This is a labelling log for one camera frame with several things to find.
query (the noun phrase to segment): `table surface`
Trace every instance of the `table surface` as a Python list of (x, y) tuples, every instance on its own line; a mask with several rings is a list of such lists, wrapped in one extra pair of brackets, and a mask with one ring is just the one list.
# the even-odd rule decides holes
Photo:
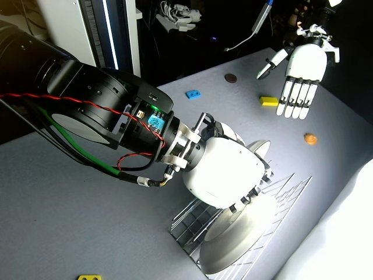
[[(256, 73), (265, 49), (161, 86), (175, 115), (193, 126), (201, 112), (229, 124), (246, 143), (271, 140), (266, 157), (274, 181), (295, 173), (313, 181), (281, 224), (249, 276), (270, 279), (317, 223), (350, 176), (373, 158), (373, 127), (320, 87), (306, 120), (278, 117), (259, 96), (279, 96), (286, 64), (264, 80)], [(236, 83), (224, 79), (235, 74)], [(198, 89), (200, 99), (185, 92)], [(319, 143), (309, 146), (312, 132)], [(101, 159), (116, 162), (125, 149), (79, 140)], [(6, 279), (205, 279), (168, 233), (192, 195), (177, 175), (165, 188), (144, 188), (80, 166), (30, 134), (0, 146), (0, 271)], [(131, 159), (138, 164), (141, 159)], [(155, 164), (146, 175), (160, 177)]]

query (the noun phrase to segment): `blue block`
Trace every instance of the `blue block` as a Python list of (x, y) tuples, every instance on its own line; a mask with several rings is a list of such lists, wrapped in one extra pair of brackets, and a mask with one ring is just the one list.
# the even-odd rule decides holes
[(199, 90), (196, 90), (196, 89), (186, 92), (185, 94), (189, 99), (196, 99), (196, 98), (200, 98), (201, 96)]

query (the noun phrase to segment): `wire rack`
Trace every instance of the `wire rack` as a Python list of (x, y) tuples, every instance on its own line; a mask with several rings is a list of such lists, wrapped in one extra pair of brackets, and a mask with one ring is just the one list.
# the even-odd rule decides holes
[[(246, 278), (267, 244), (275, 235), (281, 222), (312, 180), (311, 176), (296, 185), (291, 185), (290, 180), (293, 177), (294, 173), (262, 189), (262, 193), (273, 196), (277, 200), (277, 213), (272, 224), (240, 259), (216, 274), (206, 275), (207, 279), (243, 280)], [(199, 249), (203, 243), (206, 231), (222, 211), (222, 209), (216, 209), (195, 198), (171, 222), (171, 235), (198, 267), (200, 267)]]

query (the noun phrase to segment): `yellow block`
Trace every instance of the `yellow block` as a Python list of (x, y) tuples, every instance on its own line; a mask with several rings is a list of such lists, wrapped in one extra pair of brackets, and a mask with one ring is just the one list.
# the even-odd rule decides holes
[(279, 100), (276, 97), (261, 97), (261, 104), (262, 106), (277, 106), (279, 104)]
[(78, 280), (101, 280), (100, 275), (81, 275)]

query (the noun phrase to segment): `red wire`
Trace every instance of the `red wire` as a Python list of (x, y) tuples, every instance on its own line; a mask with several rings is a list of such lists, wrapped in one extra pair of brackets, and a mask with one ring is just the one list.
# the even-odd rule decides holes
[[(2, 97), (31, 97), (31, 98), (45, 98), (45, 99), (52, 99), (52, 100), (67, 100), (67, 101), (73, 101), (75, 103), (86, 103), (86, 104), (89, 104), (89, 105), (91, 105), (95, 108), (102, 109), (102, 110), (105, 110), (105, 111), (110, 111), (110, 112), (112, 112), (114, 114), (117, 114), (117, 115), (125, 115), (126, 117), (128, 117), (128, 118), (130, 118), (134, 121), (139, 122), (139, 124), (141, 124), (143, 127), (145, 127), (146, 130), (150, 131), (155, 137), (158, 137), (158, 139), (163, 142), (162, 148), (166, 145), (166, 142), (165, 142), (164, 138), (160, 134), (152, 131), (149, 127), (147, 127), (147, 125), (143, 121), (139, 121), (133, 115), (116, 111), (113, 108), (100, 106), (100, 105), (98, 105), (96, 103), (93, 103), (92, 101), (89, 101), (89, 100), (79, 100), (79, 99), (72, 98), (72, 97), (69, 97), (69, 96), (59, 97), (59, 96), (52, 96), (52, 95), (47, 95), (47, 94), (36, 95), (36, 94), (32, 94), (32, 93), (22, 93), (22, 94), (20, 94), (20, 93), (4, 93), (4, 94), (0, 94), (0, 98), (2, 98)], [(152, 156), (153, 154), (152, 153), (129, 153), (127, 155), (124, 155), (120, 159), (118, 159), (118, 161), (117, 161), (118, 169), (121, 170), (121, 161), (123, 161), (125, 158), (127, 158), (129, 156), (139, 156), (139, 155)]]

